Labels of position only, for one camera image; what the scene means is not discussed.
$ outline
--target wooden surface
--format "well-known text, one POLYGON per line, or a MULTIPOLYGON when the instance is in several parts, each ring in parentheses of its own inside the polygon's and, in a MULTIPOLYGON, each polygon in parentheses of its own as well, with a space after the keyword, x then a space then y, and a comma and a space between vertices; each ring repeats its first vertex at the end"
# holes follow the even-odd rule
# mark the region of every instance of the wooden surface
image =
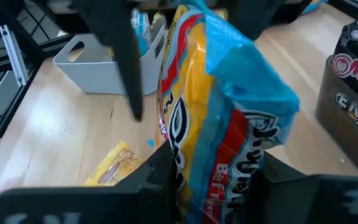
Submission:
MULTIPOLYGON (((324 61, 352 19, 324 5, 289 26, 267 30, 256 44, 301 99, 285 146, 270 152, 306 174, 358 175, 314 118, 324 61)), ((147 157, 155 136, 155 96, 145 118, 131 121, 121 96, 86 95, 46 60, 0 141, 0 191, 20 186, 80 185, 122 139, 147 157)))

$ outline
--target white plastic bin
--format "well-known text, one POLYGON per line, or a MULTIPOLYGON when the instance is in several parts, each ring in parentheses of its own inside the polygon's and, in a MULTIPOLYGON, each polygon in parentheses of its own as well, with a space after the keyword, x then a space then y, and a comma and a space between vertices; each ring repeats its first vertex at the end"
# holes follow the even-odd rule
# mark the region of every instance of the white plastic bin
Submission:
MULTIPOLYGON (((160 18, 151 30, 152 44, 140 58, 142 87, 144 95, 157 90, 158 77, 167 44, 166 21, 160 18)), ((60 68, 85 93, 107 93, 123 95, 124 88, 119 77, 118 65, 111 60, 108 48, 102 46, 93 34, 74 36, 69 43, 53 58, 60 68), (84 43, 82 53, 69 61, 74 46, 84 43)))

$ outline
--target snack box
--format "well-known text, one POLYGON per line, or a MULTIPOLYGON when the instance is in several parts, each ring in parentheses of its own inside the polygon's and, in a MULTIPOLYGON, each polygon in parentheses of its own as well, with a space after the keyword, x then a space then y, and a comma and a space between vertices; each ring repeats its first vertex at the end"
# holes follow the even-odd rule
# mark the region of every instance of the snack box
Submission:
POLYGON ((343 65, 333 60, 326 61, 316 118, 358 167, 358 92, 336 75, 333 66, 343 65))

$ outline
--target red logo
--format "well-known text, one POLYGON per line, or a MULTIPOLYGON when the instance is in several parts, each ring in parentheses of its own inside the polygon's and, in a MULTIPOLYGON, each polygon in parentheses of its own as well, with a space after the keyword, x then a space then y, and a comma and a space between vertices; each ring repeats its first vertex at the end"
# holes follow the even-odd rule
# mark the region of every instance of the red logo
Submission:
POLYGON ((172 64, 168 68, 168 75, 161 81, 161 90, 162 95, 164 95, 169 89, 171 89, 172 84, 176 77, 178 76, 180 70, 180 59, 185 52, 187 45, 187 35, 188 31, 197 23, 201 18, 201 14, 197 14, 189 17, 183 24, 180 24, 179 34, 178 34, 178 46, 177 51, 175 52, 175 58, 173 59, 172 64))
POLYGON ((349 71, 351 69, 353 59, 347 54, 337 54, 334 57, 333 69, 337 76, 340 78, 346 78, 350 75, 349 71))
POLYGON ((333 70, 339 78, 351 76, 358 81, 358 58, 353 59, 344 53, 337 54, 333 60, 333 70))

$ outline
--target yellow chip bag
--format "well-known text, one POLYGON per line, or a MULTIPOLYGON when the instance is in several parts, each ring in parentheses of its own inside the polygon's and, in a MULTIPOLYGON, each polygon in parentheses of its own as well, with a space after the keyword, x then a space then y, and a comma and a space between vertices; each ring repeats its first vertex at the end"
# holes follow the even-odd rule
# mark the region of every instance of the yellow chip bag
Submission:
POLYGON ((264 149, 287 139, 299 101, 224 12, 186 2, 168 32, 156 142, 175 154, 183 221, 231 223, 264 149))

